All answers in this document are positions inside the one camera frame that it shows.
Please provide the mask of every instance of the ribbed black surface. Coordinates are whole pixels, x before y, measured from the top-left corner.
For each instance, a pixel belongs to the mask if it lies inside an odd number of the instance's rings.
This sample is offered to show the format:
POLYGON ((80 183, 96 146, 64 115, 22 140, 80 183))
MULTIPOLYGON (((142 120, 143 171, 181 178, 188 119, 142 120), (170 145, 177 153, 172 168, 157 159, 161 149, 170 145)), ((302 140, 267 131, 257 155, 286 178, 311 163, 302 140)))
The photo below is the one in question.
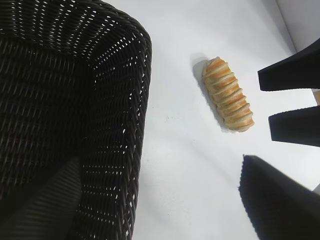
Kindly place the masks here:
POLYGON ((320 106, 269 117, 273 141, 320 147, 320 106))
POLYGON ((77 156, 67 239, 131 239, 150 72, 148 33, 107 3, 1 0, 0 201, 77 156))
POLYGON ((256 156, 245 156, 239 192, 261 240, 320 239, 320 196, 256 156))
POLYGON ((63 240, 81 199, 80 173, 72 159, 0 201, 1 240, 63 240))
POLYGON ((258 72, 260 89, 320 89, 320 39, 306 49, 258 72))

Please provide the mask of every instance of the baked bread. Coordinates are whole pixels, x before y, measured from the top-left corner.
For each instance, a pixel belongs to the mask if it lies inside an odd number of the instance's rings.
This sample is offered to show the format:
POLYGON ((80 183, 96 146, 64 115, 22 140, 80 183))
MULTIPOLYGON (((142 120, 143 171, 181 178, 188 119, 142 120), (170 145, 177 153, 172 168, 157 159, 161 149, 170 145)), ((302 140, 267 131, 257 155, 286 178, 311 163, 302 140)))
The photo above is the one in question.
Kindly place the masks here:
POLYGON ((250 104, 227 62, 220 57, 209 60, 202 77, 210 98, 229 129, 244 132, 255 124, 250 104))

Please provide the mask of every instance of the white wall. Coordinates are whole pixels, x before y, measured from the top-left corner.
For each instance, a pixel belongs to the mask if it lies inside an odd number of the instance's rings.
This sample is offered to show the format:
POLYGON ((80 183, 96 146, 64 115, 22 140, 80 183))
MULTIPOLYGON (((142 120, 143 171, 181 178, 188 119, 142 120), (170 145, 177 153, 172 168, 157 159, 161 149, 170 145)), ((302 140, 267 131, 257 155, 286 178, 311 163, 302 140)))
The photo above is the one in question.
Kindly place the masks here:
POLYGON ((320 38, 320 0, 277 0, 297 51, 320 38))

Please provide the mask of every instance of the white table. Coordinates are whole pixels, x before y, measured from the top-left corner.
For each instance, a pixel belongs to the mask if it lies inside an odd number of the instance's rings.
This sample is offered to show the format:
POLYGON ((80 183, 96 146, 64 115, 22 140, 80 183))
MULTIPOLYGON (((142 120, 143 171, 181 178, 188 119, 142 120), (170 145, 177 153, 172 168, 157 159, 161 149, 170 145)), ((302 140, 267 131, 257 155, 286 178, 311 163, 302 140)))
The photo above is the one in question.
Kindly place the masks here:
POLYGON ((260 91, 257 71, 294 53, 276 2, 112 3, 140 21, 153 50, 133 239, 258 239, 238 192, 243 154, 311 190, 320 182, 320 148, 271 141, 268 116, 316 104, 309 89, 260 91), (251 103, 255 125, 247 132, 221 128, 200 87, 203 60, 216 56, 251 103))

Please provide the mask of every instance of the woven basket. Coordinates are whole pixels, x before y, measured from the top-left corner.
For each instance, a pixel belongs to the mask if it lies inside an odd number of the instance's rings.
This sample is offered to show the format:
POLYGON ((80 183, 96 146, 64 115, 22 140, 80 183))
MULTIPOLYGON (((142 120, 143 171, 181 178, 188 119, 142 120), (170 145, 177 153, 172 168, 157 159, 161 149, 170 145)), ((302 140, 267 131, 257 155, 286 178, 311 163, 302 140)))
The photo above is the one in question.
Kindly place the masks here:
POLYGON ((0 1, 0 201, 79 157, 68 240, 129 240, 151 41, 100 0, 0 1))

